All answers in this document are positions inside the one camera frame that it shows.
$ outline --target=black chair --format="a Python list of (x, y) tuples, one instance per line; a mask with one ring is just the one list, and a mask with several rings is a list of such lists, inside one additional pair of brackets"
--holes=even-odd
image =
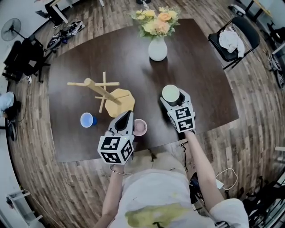
[(271, 24), (267, 23), (268, 29), (270, 30), (269, 36), (279, 44), (282, 44), (283, 41), (285, 41), (285, 28), (282, 27), (280, 29), (274, 29), (273, 25), (275, 25), (273, 21), (271, 21)]
[(224, 27), (222, 27), (217, 33), (212, 33), (209, 35), (208, 40), (214, 45), (214, 47), (217, 49), (221, 57), (227, 61), (230, 62), (224, 69), (228, 68), (232, 64), (235, 63), (232, 68), (234, 68), (243, 58), (238, 57), (238, 51), (235, 49), (232, 53), (229, 53), (226, 48), (223, 48), (220, 46), (219, 43), (219, 37), (220, 33), (225, 30), (225, 28), (230, 24), (233, 23), (235, 26), (237, 26), (242, 33), (246, 36), (248, 39), (251, 49), (244, 53), (244, 57), (250, 53), (252, 50), (254, 50), (260, 43), (259, 35), (257, 31), (250, 25), (250, 23), (243, 17), (236, 16), (232, 20), (230, 20)]
[(15, 66), (15, 60), (20, 50), (21, 50), (21, 42), (15, 41), (9, 55), (3, 62), (6, 65), (5, 66), (6, 72), (2, 73), (2, 75), (14, 81), (20, 81), (23, 75), (23, 72), (20, 71), (20, 69), (17, 66)]
[(50, 64), (45, 63), (50, 54), (55, 53), (55, 50), (50, 51), (46, 56), (44, 46), (31, 35), (29, 38), (24, 39), (19, 47), (19, 41), (16, 41), (17, 52), (10, 53), (8, 61), (5, 62), (7, 69), (10, 72), (22, 72), (27, 76), (34, 74), (39, 76), (39, 82), (43, 83), (41, 80), (41, 70), (43, 66), (50, 66)]

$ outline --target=shoe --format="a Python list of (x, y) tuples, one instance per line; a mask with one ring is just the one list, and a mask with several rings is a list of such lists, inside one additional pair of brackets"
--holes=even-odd
[(61, 24), (55, 25), (55, 26), (53, 27), (53, 30), (57, 29), (60, 25), (61, 25)]
[(78, 32), (85, 28), (85, 25), (81, 20), (73, 22), (71, 25), (67, 26), (68, 29), (66, 31), (61, 30), (62, 35), (65, 39), (69, 39), (70, 37), (75, 36)]
[(47, 45), (47, 49), (53, 49), (55, 48), (57, 45), (60, 44), (62, 39), (62, 33), (58, 32), (57, 34), (53, 35), (52, 39), (49, 41), (48, 45)]

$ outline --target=blue cup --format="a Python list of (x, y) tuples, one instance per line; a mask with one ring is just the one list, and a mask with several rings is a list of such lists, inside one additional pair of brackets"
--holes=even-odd
[(91, 115), (89, 112), (85, 112), (80, 117), (80, 123), (82, 127), (91, 127), (92, 125), (97, 124), (97, 118), (93, 115)]

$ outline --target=white cable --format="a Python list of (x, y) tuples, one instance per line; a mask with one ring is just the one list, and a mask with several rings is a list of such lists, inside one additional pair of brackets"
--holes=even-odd
[(231, 186), (231, 187), (228, 188), (228, 189), (222, 187), (224, 190), (230, 190), (232, 187), (235, 186), (235, 184), (237, 183), (237, 180), (238, 180), (237, 174), (235, 173), (235, 171), (234, 171), (232, 168), (225, 169), (224, 171), (221, 171), (218, 175), (220, 175), (221, 173), (223, 173), (223, 172), (225, 172), (225, 171), (227, 171), (227, 170), (229, 170), (229, 169), (231, 169), (231, 170), (233, 171), (233, 173), (236, 175), (236, 181), (235, 181), (235, 183), (233, 184), (233, 186)]
[[(28, 191), (27, 189), (21, 188), (21, 190), (27, 191), (31, 194), (30, 191)], [(46, 212), (46, 210), (41, 206), (41, 204), (35, 199), (35, 197), (33, 197), (33, 195), (31, 194), (31, 197), (33, 198), (33, 200), (45, 211), (45, 213), (57, 224), (59, 225), (61, 228), (64, 228), (63, 226), (61, 226), (56, 220), (54, 220), (48, 212)]]

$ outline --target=flower vase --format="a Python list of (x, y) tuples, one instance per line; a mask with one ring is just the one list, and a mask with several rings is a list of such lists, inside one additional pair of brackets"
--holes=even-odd
[(154, 61), (161, 61), (167, 55), (167, 46), (164, 37), (154, 38), (148, 46), (148, 54)]

